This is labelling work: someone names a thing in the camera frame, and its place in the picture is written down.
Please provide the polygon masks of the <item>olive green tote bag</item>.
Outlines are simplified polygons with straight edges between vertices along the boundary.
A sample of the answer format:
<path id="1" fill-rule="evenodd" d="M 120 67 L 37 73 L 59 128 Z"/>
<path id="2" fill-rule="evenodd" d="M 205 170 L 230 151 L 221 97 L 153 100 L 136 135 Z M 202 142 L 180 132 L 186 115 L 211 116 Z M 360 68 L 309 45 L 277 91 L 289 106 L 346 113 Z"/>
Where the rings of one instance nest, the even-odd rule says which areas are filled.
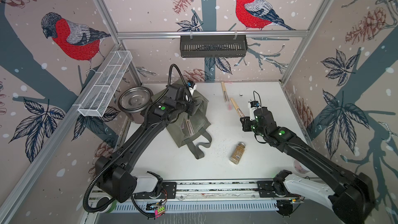
<path id="1" fill-rule="evenodd" d="M 211 125 L 206 117 L 208 99 L 197 91 L 192 80 L 178 80 L 151 97 L 155 106 L 150 113 L 158 116 L 157 127 L 167 129 L 178 147 L 187 146 L 196 159 L 204 158 L 201 147 L 209 148 Z"/>

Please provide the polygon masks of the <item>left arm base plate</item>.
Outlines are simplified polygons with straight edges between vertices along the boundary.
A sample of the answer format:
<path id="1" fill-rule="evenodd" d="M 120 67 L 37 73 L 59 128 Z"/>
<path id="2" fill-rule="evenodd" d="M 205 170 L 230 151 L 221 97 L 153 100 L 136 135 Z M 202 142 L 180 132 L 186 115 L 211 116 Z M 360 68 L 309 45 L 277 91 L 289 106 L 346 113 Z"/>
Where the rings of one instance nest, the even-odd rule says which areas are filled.
<path id="1" fill-rule="evenodd" d="M 175 199 L 177 191 L 177 183 L 166 181 L 155 187 L 152 192 L 140 192 L 134 195 L 134 199 L 138 200 L 155 200 L 155 199 Z"/>

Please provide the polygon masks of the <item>aluminium mounting rail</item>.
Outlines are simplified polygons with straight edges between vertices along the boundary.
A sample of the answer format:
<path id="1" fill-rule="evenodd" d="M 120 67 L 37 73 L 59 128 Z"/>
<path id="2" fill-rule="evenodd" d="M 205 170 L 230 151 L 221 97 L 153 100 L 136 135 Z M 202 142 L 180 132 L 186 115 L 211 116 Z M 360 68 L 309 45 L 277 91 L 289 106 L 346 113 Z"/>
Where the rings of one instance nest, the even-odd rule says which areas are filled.
<path id="1" fill-rule="evenodd" d="M 295 175 L 289 175 L 282 182 L 287 190 L 292 194 L 300 195 L 299 198 L 260 198 L 256 191 L 258 188 L 257 181 L 260 179 L 242 179 L 242 180 L 177 180 L 176 201 L 222 201 L 222 200 L 276 200 L 276 201 L 292 201 L 301 202 L 304 200 L 313 200 L 319 202 L 329 202 L 329 198 L 336 195 L 331 187 L 325 183 L 313 179 L 301 178 Z M 152 192 L 155 187 L 163 182 L 171 180 L 163 180 L 151 187 L 149 183 L 153 183 L 154 179 L 139 179 L 136 187 L 127 186 L 114 196 L 100 189 L 98 186 L 94 187 L 92 198 L 109 196 L 114 198 L 117 202 L 123 203 L 134 197 L 140 192 Z"/>

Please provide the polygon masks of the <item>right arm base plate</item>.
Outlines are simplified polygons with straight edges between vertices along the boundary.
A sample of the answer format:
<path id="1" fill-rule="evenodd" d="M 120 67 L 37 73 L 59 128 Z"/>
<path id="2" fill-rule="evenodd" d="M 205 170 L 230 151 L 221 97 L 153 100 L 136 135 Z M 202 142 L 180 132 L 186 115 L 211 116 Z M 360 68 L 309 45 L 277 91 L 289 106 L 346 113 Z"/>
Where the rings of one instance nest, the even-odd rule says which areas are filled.
<path id="1" fill-rule="evenodd" d="M 300 195 L 292 194 L 283 183 L 271 180 L 257 181 L 260 198 L 299 198 Z"/>

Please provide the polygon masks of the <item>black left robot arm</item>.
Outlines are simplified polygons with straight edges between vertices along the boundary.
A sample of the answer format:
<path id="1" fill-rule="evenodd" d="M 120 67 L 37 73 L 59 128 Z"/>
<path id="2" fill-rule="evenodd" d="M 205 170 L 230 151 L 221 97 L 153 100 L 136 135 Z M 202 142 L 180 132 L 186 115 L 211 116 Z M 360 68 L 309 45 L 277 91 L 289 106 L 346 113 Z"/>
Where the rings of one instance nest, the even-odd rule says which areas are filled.
<path id="1" fill-rule="evenodd" d="M 182 114 L 192 114 L 198 109 L 200 104 L 193 98 L 196 88 L 191 80 L 167 86 L 159 98 L 149 101 L 143 113 L 144 122 L 136 132 L 112 155 L 97 160 L 95 185 L 109 195 L 99 200 L 97 208 L 103 211 L 114 201 L 123 203 L 139 193 L 149 193 L 154 198 L 161 195 L 160 175 L 150 171 L 132 175 L 132 171 L 158 134 Z"/>

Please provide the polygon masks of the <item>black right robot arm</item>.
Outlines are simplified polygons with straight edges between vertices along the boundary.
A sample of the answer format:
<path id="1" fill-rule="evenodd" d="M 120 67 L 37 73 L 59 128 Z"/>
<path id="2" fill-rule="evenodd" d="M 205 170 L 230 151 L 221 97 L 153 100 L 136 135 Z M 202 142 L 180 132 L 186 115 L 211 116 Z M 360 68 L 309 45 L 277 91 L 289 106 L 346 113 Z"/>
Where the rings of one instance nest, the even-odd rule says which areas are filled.
<path id="1" fill-rule="evenodd" d="M 376 205 L 370 177 L 338 166 L 291 130 L 277 126 L 266 107 L 251 109 L 250 116 L 241 117 L 240 122 L 244 132 L 263 138 L 264 144 L 294 158 L 323 181 L 320 184 L 282 170 L 273 178 L 273 192 L 281 197 L 292 194 L 315 201 L 332 210 L 345 224 L 365 222 Z"/>

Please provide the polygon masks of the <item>black hanging shelf basket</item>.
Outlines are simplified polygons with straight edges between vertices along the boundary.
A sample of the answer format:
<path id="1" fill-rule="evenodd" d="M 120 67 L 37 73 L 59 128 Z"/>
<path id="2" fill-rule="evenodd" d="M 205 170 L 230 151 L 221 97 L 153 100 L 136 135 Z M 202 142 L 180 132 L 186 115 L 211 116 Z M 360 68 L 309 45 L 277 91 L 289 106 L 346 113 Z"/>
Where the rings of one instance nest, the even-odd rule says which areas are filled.
<path id="1" fill-rule="evenodd" d="M 245 35 L 199 35 L 180 38 L 183 58 L 238 58 L 248 50 Z"/>

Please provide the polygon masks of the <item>glass spice jar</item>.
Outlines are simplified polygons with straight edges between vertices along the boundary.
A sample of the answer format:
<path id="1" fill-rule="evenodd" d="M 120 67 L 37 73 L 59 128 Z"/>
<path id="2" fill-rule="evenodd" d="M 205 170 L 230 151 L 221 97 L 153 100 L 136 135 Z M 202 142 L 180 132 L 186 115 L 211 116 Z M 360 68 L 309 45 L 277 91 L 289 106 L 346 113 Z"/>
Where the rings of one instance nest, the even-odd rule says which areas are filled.
<path id="1" fill-rule="evenodd" d="M 238 143 L 232 152 L 229 161 L 232 162 L 233 164 L 239 164 L 244 151 L 245 151 L 246 145 L 244 143 Z"/>

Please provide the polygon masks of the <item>green tape roll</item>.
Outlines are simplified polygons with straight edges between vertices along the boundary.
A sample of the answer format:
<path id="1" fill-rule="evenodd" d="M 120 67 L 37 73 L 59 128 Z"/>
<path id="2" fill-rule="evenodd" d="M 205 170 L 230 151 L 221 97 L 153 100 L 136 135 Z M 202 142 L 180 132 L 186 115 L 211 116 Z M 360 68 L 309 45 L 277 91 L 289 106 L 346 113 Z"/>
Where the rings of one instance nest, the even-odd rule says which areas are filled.
<path id="1" fill-rule="evenodd" d="M 111 197 L 109 196 L 104 196 L 98 200 L 96 207 L 101 207 L 99 213 L 111 213 L 116 208 L 117 201 L 113 200 L 112 203 L 107 204 L 110 200 Z"/>

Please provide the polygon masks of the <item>white round tin can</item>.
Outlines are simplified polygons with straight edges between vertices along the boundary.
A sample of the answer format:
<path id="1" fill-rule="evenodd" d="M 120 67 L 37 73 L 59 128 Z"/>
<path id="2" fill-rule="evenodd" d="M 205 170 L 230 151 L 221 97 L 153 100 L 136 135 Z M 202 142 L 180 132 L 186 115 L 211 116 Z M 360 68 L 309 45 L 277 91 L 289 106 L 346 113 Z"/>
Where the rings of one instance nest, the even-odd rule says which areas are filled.
<path id="1" fill-rule="evenodd" d="M 305 165 L 300 163 L 298 160 L 294 160 L 293 166 L 298 173 L 307 174 L 310 172 L 310 169 L 307 168 Z"/>

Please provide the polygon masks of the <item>pink circuit board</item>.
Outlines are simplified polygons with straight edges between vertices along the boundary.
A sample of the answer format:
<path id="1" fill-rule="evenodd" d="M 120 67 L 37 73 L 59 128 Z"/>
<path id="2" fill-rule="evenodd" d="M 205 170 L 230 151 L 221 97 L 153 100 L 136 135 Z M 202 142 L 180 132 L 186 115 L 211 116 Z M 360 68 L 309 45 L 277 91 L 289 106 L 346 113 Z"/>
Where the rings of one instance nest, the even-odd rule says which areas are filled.
<path id="1" fill-rule="evenodd" d="M 147 204 L 145 208 L 150 218 L 159 218 L 165 214 L 165 205 L 163 204 Z"/>

